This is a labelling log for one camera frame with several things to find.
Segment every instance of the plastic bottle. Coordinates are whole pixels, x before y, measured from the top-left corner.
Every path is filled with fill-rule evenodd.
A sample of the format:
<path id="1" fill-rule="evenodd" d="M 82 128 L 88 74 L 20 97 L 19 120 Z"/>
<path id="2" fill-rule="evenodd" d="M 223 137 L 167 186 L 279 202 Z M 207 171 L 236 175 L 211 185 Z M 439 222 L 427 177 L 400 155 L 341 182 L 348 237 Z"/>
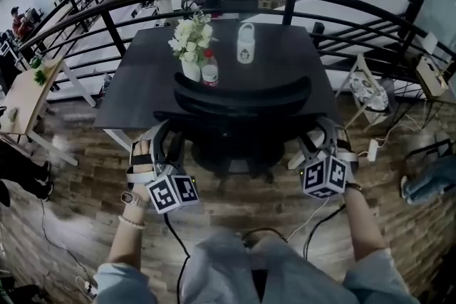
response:
<path id="1" fill-rule="evenodd" d="M 208 86 L 219 83 L 219 66 L 212 50 L 204 50 L 204 66 L 201 68 L 202 82 Z"/>

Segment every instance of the white vase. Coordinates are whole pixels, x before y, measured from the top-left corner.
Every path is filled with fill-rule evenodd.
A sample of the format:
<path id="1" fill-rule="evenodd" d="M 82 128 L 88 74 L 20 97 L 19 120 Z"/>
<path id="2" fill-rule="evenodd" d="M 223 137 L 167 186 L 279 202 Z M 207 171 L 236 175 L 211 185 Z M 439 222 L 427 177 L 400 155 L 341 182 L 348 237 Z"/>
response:
<path id="1" fill-rule="evenodd" d="M 196 81 L 197 83 L 201 80 L 201 69 L 194 62 L 182 62 L 182 71 L 184 75 L 187 76 L 190 80 Z"/>

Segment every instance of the sleeve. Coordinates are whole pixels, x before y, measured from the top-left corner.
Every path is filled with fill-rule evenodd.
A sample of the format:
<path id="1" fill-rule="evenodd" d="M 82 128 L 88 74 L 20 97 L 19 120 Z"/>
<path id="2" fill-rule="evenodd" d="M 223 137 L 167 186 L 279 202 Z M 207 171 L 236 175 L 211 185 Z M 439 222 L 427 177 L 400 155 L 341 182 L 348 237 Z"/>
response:
<path id="1" fill-rule="evenodd" d="M 419 304 L 394 267 L 389 249 L 372 252 L 346 274 L 343 286 L 362 304 Z"/>
<path id="2" fill-rule="evenodd" d="M 98 284 L 98 304 L 157 304 L 147 286 L 147 276 L 127 264 L 104 263 L 94 279 Z"/>

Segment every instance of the black cable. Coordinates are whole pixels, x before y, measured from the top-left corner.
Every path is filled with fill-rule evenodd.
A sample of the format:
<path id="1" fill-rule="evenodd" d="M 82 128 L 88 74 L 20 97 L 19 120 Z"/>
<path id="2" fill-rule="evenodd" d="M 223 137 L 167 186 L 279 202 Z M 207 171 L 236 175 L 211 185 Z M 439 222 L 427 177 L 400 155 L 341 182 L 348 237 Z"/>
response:
<path id="1" fill-rule="evenodd" d="M 249 232 L 245 233 L 245 235 L 242 236 L 242 240 L 244 240 L 248 235 L 255 233 L 255 232 L 260 232 L 260 231 L 274 232 L 277 236 L 279 236 L 281 239 L 283 239 L 285 242 L 287 242 L 286 238 L 284 236 L 282 236 L 282 234 L 279 231 L 276 231 L 274 228 L 268 228 L 268 227 L 258 228 L 258 229 L 249 231 Z"/>
<path id="2" fill-rule="evenodd" d="M 176 231 L 171 226 L 170 220 L 168 218 L 168 213 L 163 214 L 163 216 L 165 216 L 165 223 L 166 223 L 168 229 L 171 231 L 172 235 L 177 239 L 177 242 L 179 242 L 179 244 L 181 245 L 182 249 L 185 252 L 185 255 L 187 256 L 185 258 L 184 264 L 182 265 L 182 268 L 180 269 L 180 274 L 179 274 L 179 278 L 177 279 L 177 285 L 176 285 L 177 304 L 180 304 L 180 295 L 179 295 L 180 294 L 180 281 L 181 281 L 182 275 L 184 273 L 185 265 L 187 265 L 187 261 L 190 258 L 190 254 L 188 253 L 187 247 L 185 247 L 184 242 L 182 242 L 182 239 L 180 239 L 180 237 L 177 235 Z"/>
<path id="3" fill-rule="evenodd" d="M 179 242 L 179 244 L 181 245 L 182 249 L 184 250 L 185 252 L 185 255 L 187 255 L 187 257 L 189 258 L 190 257 L 190 254 L 188 253 L 187 251 L 187 248 L 185 247 L 184 245 L 184 242 L 182 242 L 182 239 L 179 238 L 179 236 L 177 235 L 176 231 L 171 227 L 171 223 L 170 223 L 170 220 L 168 219 L 168 214 L 165 213 L 163 214 L 165 216 L 165 223 L 168 227 L 168 229 L 171 231 L 171 233 L 174 235 L 174 237 L 177 239 L 177 242 Z"/>
<path id="4" fill-rule="evenodd" d="M 43 217 L 41 218 L 41 228 L 43 229 L 44 238 L 47 240 L 47 242 L 50 245 L 52 245 L 52 246 L 54 246 L 56 248 L 59 248 L 59 249 L 61 249 L 63 251 L 68 252 L 68 254 L 73 258 L 73 260 L 84 270 L 84 273 L 87 276 L 87 281 L 89 283 L 92 283 L 91 280 L 90 280 L 90 275 L 88 274 L 86 268 L 79 262 L 79 260 L 76 258 L 76 256 L 74 256 L 73 252 L 71 252 L 70 250 L 68 250 L 68 249 L 66 249 L 64 247 L 57 246 L 55 243 L 49 241 L 48 235 L 46 234 L 46 230 L 44 229 L 44 204 L 43 204 L 42 200 L 40 200 L 40 202 L 41 202 L 41 208 L 43 209 Z"/>
<path id="5" fill-rule="evenodd" d="M 311 230 L 311 233 L 309 234 L 309 236 L 307 237 L 306 239 L 306 242 L 304 243 L 304 247 L 303 247 L 303 253 L 302 253 L 302 256 L 307 260 L 307 254 L 309 253 L 309 245 L 311 243 L 311 239 L 312 237 L 314 236 L 315 234 L 315 231 L 317 230 L 317 228 L 324 222 L 328 221 L 329 219 L 332 219 L 333 217 L 335 217 L 337 214 L 339 214 L 341 211 L 343 211 L 345 209 L 345 204 L 343 206 L 341 206 L 339 209 L 337 209 L 335 212 L 329 214 L 326 218 L 323 218 L 322 220 L 320 220 Z"/>

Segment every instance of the chair backrest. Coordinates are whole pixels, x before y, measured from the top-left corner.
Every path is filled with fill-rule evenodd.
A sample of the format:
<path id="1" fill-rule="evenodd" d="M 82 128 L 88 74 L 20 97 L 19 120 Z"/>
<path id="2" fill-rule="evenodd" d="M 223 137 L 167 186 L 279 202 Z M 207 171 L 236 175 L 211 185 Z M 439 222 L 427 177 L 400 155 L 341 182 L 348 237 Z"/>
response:
<path id="1" fill-rule="evenodd" d="M 263 90 L 224 90 L 175 75 L 175 98 L 179 106 L 194 114 L 221 117 L 293 115 L 311 94 L 311 81 L 303 77 L 287 85 Z"/>

